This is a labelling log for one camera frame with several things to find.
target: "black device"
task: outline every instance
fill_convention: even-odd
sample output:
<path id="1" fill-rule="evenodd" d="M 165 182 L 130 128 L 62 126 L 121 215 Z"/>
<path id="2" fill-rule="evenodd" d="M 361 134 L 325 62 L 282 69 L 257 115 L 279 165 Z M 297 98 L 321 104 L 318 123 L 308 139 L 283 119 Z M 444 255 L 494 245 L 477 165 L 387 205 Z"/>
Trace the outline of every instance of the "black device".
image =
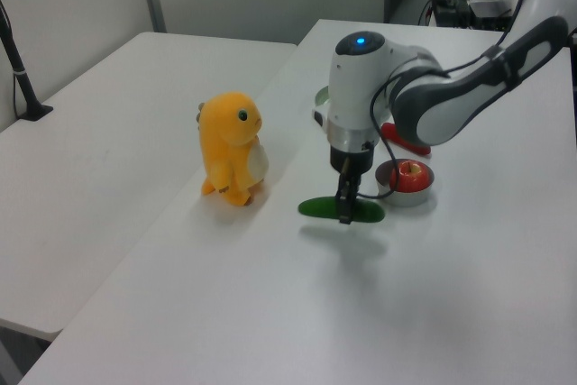
<path id="1" fill-rule="evenodd" d="M 14 75 L 18 80 L 18 84 L 20 85 L 20 89 L 22 90 L 24 99 L 26 100 L 26 113 L 21 115 L 20 118 L 26 121 L 38 121 L 39 119 L 42 119 L 46 114 L 51 112 L 52 107 L 48 105 L 42 105 L 38 101 L 36 94 L 34 94 L 34 89 L 32 88 L 32 84 L 28 79 L 28 74 L 24 68 L 22 58 L 20 57 L 20 53 L 16 48 L 16 44 L 12 36 L 12 26 L 10 25 L 8 13 L 6 12 L 2 1 L 0 1 L 0 39 L 2 39 L 6 54 L 8 55 L 8 59 L 12 65 Z"/>

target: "red apple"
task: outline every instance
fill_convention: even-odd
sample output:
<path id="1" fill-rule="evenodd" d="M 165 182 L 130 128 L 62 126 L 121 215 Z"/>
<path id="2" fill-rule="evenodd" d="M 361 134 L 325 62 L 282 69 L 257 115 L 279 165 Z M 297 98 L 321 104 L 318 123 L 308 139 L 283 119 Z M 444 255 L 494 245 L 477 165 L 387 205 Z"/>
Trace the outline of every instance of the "red apple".
<path id="1" fill-rule="evenodd" d="M 429 178 L 429 170 L 426 165 L 419 161 L 405 160 L 398 164 L 398 178 L 397 191 L 400 193 L 416 193 L 422 189 L 427 188 L 431 179 Z M 397 172 L 393 170 L 390 173 L 389 187 L 393 189 L 397 181 Z"/>

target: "table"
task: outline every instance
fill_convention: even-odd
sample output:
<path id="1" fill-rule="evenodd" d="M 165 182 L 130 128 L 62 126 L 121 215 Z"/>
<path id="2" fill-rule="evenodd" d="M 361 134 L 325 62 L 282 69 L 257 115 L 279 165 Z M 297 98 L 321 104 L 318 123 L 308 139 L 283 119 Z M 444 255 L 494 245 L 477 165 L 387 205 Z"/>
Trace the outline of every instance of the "table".
<path id="1" fill-rule="evenodd" d="M 258 100 L 270 175 L 254 203 L 200 197 L 196 172 L 23 385 L 573 382 L 568 50 L 433 149 L 427 203 L 345 226 L 297 206 L 336 189 L 311 108 L 335 44 L 361 29 L 445 67 L 498 38 L 319 22 Z M 375 191 L 371 174 L 362 189 Z"/>
<path id="2" fill-rule="evenodd" d="M 202 164 L 198 104 L 295 46 L 143 33 L 0 134 L 0 325 L 52 340 Z"/>

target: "bowl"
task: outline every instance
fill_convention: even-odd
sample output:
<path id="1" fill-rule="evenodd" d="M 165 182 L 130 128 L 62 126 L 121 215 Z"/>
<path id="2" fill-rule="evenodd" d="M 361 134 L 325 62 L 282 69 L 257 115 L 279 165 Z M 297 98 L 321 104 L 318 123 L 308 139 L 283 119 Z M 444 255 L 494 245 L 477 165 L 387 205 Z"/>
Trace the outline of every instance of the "bowl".
<path id="1" fill-rule="evenodd" d="M 409 161 L 409 159 L 399 158 L 397 159 L 397 164 L 400 164 L 403 161 Z M 431 182 L 429 183 L 429 186 L 427 188 L 421 189 L 420 191 L 417 191 L 415 193 L 401 193 L 399 191 L 395 191 L 393 194 L 383 198 L 382 200 L 385 203 L 388 203 L 389 205 L 400 207 L 412 207 L 425 203 L 428 200 L 429 195 L 431 193 L 431 187 L 433 186 L 433 182 L 435 181 L 435 174 L 433 173 L 431 168 L 427 166 L 425 163 L 421 162 L 421 164 L 425 165 L 426 169 L 429 172 L 429 178 L 431 179 Z M 377 171 L 375 172 L 375 178 L 377 180 L 377 185 L 379 187 L 379 194 L 388 193 L 390 191 L 389 179 L 390 174 L 394 169 L 395 166 L 392 160 L 383 162 L 377 168 Z"/>

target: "stuffed animal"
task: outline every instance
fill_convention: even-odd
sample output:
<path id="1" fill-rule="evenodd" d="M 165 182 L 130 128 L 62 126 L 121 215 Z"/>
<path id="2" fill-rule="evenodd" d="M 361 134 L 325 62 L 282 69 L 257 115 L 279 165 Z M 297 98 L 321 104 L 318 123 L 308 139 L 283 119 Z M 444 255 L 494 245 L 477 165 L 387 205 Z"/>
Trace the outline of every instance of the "stuffed animal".
<path id="1" fill-rule="evenodd" d="M 232 205 L 249 205 L 249 188 L 261 182 L 269 169 L 267 155 L 256 135 L 262 126 L 259 110 L 240 92 L 215 96 L 198 109 L 206 170 L 202 194 L 217 190 Z"/>

